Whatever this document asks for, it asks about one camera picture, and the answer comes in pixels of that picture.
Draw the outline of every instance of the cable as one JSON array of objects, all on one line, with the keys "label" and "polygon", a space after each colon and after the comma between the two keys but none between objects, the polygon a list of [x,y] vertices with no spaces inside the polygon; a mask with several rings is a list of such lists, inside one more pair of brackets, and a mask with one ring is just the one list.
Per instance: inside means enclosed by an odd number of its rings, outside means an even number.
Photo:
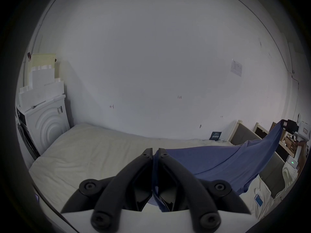
[{"label": "cable", "polygon": [[[282,60],[283,60],[283,62],[284,62],[284,65],[285,65],[286,70],[290,73],[292,79],[293,79],[293,80],[296,80],[296,81],[298,82],[297,100],[296,100],[295,111],[294,111],[294,115],[293,115],[293,119],[294,119],[295,112],[296,112],[296,107],[297,107],[297,101],[298,101],[299,81],[298,81],[297,79],[295,79],[295,78],[293,77],[293,73],[290,72],[290,71],[288,70],[288,68],[287,68],[287,66],[286,66],[286,63],[285,63],[285,60],[284,60],[284,58],[283,58],[283,56],[282,56],[282,53],[281,53],[281,51],[280,51],[280,49],[279,49],[277,43],[275,42],[275,40],[274,40],[272,34],[271,34],[270,31],[267,29],[267,27],[264,25],[264,23],[259,19],[259,17],[258,17],[245,3],[243,3],[241,0],[238,0],[238,1],[241,2],[247,9],[249,9],[249,11],[251,11],[251,13],[253,13],[254,16],[257,17],[257,19],[261,22],[261,24],[262,24],[262,25],[265,27],[265,29],[268,31],[269,35],[271,36],[272,40],[274,41],[276,47],[277,47],[278,50],[279,50],[279,53],[280,53],[280,55],[281,55],[281,57],[282,57]],[[293,62],[292,62],[292,59],[291,59],[291,55],[290,55],[290,62],[291,62],[292,69],[293,69]]]},{"label": "cable", "polygon": [[39,188],[37,187],[37,185],[32,182],[32,186],[33,188],[36,190],[36,192],[38,193],[38,195],[40,196],[40,198],[45,202],[45,204],[58,216],[60,217],[65,223],[67,223],[70,227],[72,227],[77,233],[80,233],[79,231],[76,230],[75,227],[73,227],[71,225],[71,223],[68,222],[67,219],[64,218],[64,216],[62,214],[60,214],[51,204],[50,202],[43,196],[43,194],[40,192]]}]

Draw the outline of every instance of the mattress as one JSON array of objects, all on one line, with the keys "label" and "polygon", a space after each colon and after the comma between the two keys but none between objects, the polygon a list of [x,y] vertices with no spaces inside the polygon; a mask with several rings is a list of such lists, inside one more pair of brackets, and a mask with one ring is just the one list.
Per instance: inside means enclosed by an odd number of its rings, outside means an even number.
[{"label": "mattress", "polygon": [[33,163],[29,173],[46,199],[61,211],[86,179],[117,175],[147,148],[180,149],[198,146],[231,146],[212,140],[146,138],[114,130],[79,124],[62,134]]}]

